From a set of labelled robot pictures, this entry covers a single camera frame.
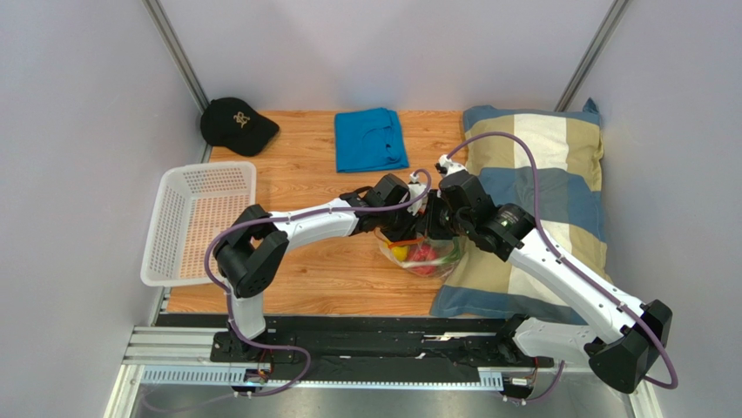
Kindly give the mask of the yellow fake pear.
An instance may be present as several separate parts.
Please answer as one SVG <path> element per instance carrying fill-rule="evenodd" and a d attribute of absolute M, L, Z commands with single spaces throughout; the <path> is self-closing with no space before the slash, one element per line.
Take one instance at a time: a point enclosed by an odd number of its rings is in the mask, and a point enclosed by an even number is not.
<path fill-rule="evenodd" d="M 398 261 L 405 261 L 408 257 L 407 246 L 394 246 L 389 248 L 394 258 Z"/>

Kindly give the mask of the clear zip top bag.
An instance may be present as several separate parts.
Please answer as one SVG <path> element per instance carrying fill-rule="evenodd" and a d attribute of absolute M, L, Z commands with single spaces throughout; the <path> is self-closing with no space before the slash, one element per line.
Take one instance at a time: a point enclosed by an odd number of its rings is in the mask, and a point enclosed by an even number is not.
<path fill-rule="evenodd" d="M 416 234 L 414 239 L 393 242 L 379 228 L 374 230 L 381 253 L 396 266 L 423 278 L 445 279 L 462 258 L 462 244 L 453 239 L 431 239 Z"/>

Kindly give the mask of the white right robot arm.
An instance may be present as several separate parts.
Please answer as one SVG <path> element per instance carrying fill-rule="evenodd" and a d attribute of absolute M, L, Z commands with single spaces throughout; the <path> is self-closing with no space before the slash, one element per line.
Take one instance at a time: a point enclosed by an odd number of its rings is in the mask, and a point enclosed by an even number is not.
<path fill-rule="evenodd" d="M 604 280 L 553 241 L 529 212 L 496 205 L 463 165 L 442 158 L 435 167 L 442 176 L 435 225 L 531 275 L 585 322 L 579 327 L 518 314 L 509 336 L 521 352 L 587 366 L 625 394 L 647 381 L 662 360 L 671 375 L 666 386 L 678 385 L 666 352 L 673 312 L 664 302 L 643 302 Z"/>

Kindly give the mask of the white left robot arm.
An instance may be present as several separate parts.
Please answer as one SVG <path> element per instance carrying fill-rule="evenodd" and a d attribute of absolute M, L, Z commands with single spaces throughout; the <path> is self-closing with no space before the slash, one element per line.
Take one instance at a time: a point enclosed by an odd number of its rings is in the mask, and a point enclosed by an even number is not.
<path fill-rule="evenodd" d="M 387 174 L 375 186 L 318 206 L 290 212 L 247 207 L 212 240 L 203 261 L 207 277 L 225 293 L 230 331 L 249 346 L 267 349 L 255 340 L 266 330 L 262 294 L 287 253 L 325 239 L 413 225 L 431 186 L 429 172 L 418 169 L 409 182 Z"/>

